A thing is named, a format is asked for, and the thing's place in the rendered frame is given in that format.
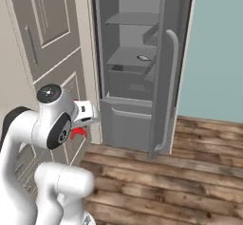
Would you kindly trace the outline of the tall beige cabinet door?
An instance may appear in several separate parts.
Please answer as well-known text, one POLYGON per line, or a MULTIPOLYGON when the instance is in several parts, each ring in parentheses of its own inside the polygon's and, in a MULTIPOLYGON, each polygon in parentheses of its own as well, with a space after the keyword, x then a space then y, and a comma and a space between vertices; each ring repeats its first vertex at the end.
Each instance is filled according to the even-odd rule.
POLYGON ((11 0, 34 80, 61 62, 79 45, 75 0, 11 0), (33 63, 25 25, 29 25, 38 66, 33 63))

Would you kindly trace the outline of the grey fridge door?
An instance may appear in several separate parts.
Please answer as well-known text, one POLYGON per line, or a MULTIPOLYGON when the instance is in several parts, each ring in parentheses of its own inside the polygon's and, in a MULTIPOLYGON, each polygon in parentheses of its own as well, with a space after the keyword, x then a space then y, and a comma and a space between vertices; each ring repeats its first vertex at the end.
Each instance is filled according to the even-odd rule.
POLYGON ((148 159, 158 154, 170 154, 177 115, 178 86, 183 64, 183 53, 187 36, 192 0, 160 0, 157 59, 155 63, 154 98, 150 122, 148 159), (162 143, 170 74, 173 62, 173 43, 166 34, 171 29, 178 37, 178 63, 173 90, 172 108, 166 144, 159 151, 155 148, 162 143))

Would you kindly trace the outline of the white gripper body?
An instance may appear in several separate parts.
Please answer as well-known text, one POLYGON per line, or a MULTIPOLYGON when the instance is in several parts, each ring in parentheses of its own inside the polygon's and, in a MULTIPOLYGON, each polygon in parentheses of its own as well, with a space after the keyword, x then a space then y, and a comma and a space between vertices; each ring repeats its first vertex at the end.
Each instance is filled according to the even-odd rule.
POLYGON ((95 105, 91 105, 92 107, 92 117, 91 122, 96 123, 101 121, 101 112, 98 110, 98 108, 95 105))

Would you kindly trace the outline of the grey fridge shelf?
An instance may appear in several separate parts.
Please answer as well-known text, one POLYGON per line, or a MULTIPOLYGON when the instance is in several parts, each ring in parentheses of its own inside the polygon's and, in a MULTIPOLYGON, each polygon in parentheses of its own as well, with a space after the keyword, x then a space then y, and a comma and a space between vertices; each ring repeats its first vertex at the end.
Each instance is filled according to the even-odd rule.
POLYGON ((159 21, 159 16, 152 12, 119 12, 106 20, 112 25, 153 26, 159 21))
POLYGON ((148 66, 156 54, 155 47, 119 47, 107 63, 120 66, 148 66), (149 61, 139 60, 140 55, 149 58, 149 61))

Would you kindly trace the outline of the grey fridge crisper drawer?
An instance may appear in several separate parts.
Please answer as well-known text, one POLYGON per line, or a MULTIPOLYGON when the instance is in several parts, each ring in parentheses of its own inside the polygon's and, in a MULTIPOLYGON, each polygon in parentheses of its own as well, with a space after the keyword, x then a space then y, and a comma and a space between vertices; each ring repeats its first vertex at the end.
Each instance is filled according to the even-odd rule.
POLYGON ((114 65, 109 70, 109 94, 112 97, 151 101, 154 87, 144 81, 145 67, 114 65))

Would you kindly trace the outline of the grey freezer drawer front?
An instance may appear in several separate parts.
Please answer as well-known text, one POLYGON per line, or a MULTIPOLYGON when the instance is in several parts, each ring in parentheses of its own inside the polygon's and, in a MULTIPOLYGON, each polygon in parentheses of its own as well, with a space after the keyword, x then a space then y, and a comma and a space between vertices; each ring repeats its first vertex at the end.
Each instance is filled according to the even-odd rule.
POLYGON ((100 101, 103 143, 112 147, 148 151, 152 118, 150 101, 105 98, 100 101))

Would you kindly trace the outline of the red curved item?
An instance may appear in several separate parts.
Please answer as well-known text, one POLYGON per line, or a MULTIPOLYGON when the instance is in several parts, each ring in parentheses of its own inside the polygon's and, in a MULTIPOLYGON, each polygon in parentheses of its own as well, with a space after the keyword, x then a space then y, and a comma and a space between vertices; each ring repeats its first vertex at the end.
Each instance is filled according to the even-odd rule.
POLYGON ((87 137, 87 131, 83 127, 73 128, 71 130, 70 138, 73 140, 76 135, 87 137))

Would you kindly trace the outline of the short beige cabinet door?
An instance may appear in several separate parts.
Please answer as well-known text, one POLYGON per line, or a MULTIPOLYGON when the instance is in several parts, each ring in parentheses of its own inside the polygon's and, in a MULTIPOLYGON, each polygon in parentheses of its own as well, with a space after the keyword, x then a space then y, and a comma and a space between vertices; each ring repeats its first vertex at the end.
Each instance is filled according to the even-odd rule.
MULTIPOLYGON (((38 90, 45 84, 59 84, 69 93, 72 100, 85 101, 86 92, 81 50, 77 48, 61 63, 36 80, 34 87, 38 90)), ((67 139, 59 148, 51 151, 54 161, 78 166, 84 143, 85 138, 81 135, 76 135, 73 140, 67 139)))

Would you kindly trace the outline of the grey fridge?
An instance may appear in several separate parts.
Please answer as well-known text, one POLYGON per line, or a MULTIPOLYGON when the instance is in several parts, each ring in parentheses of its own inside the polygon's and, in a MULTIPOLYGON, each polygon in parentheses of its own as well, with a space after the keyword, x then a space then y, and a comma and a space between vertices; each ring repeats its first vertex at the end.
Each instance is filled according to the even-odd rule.
MULTIPOLYGON (((119 47, 155 47, 158 44, 159 22, 153 26, 139 25, 107 25, 107 19, 119 12, 152 12, 159 16, 160 0, 92 0, 94 6, 94 19, 96 30, 96 43, 98 53, 98 72, 100 80, 100 101, 112 97, 109 94, 109 70, 114 65, 107 62, 119 47)), ((181 68, 178 95, 180 91, 181 78, 185 63, 185 49, 188 41, 188 29, 183 53, 183 64, 181 68)), ((154 86, 155 63, 157 54, 152 62, 145 67, 144 81, 154 86)))

